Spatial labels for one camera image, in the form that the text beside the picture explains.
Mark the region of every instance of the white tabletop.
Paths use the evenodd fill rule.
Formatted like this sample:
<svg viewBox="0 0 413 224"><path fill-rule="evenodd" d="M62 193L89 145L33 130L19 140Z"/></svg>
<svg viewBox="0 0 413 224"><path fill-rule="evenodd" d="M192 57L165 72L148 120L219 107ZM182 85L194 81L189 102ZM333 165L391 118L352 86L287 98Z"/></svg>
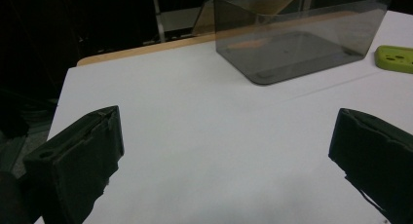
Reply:
<svg viewBox="0 0 413 224"><path fill-rule="evenodd" d="M413 75L373 61L412 28L387 12L364 60L267 87L214 42L70 69L49 137L119 105L126 151L86 223L383 223L327 154L342 107L413 133Z"/></svg>

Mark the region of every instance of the gray translucent box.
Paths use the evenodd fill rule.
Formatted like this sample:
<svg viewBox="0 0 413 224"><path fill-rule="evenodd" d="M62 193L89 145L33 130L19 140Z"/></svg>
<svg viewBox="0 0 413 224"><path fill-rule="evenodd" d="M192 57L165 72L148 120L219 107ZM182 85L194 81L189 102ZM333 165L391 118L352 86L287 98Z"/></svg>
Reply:
<svg viewBox="0 0 413 224"><path fill-rule="evenodd" d="M216 50L270 85L363 59L392 0L214 0Z"/></svg>

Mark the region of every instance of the green object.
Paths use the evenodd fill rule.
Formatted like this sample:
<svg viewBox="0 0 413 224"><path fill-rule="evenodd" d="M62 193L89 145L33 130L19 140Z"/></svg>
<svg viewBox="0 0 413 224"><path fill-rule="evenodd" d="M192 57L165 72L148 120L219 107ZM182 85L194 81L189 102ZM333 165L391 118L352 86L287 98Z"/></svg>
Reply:
<svg viewBox="0 0 413 224"><path fill-rule="evenodd" d="M379 46L374 60L382 69L413 74L413 48Z"/></svg>

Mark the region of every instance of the wooden table edge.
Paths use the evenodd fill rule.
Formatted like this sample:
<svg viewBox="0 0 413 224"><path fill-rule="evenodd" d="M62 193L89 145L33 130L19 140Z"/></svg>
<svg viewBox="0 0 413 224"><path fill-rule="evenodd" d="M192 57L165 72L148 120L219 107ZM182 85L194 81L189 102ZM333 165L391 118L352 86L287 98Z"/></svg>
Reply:
<svg viewBox="0 0 413 224"><path fill-rule="evenodd" d="M164 51L164 50L170 50L170 49L175 49L175 48L180 48L180 47L185 47L185 46L191 46L195 44L201 44L201 43L209 42L213 40L215 40L215 34L209 34L205 36L191 37L187 39L171 41L171 42L166 42L166 43L161 43L161 44L156 44L156 45L151 45L151 46L146 46L146 47L139 47L139 48L124 50L124 51L119 51L119 52L98 55L98 56L88 56L88 57L80 59L77 63L77 66L88 65L88 64L93 64L97 62L113 60L113 59L118 59L118 58L123 58L123 57L128 57L128 56L140 56L140 55L150 54L150 53L154 53L158 51Z"/></svg>

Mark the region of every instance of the clear plastic container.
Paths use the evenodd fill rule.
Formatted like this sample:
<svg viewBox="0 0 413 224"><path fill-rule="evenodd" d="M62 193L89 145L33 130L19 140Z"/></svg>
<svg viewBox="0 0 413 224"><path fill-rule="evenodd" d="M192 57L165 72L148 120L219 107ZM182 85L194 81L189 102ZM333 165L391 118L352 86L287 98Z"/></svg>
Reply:
<svg viewBox="0 0 413 224"><path fill-rule="evenodd" d="M217 52L258 85L361 60L392 0L214 0Z"/></svg>

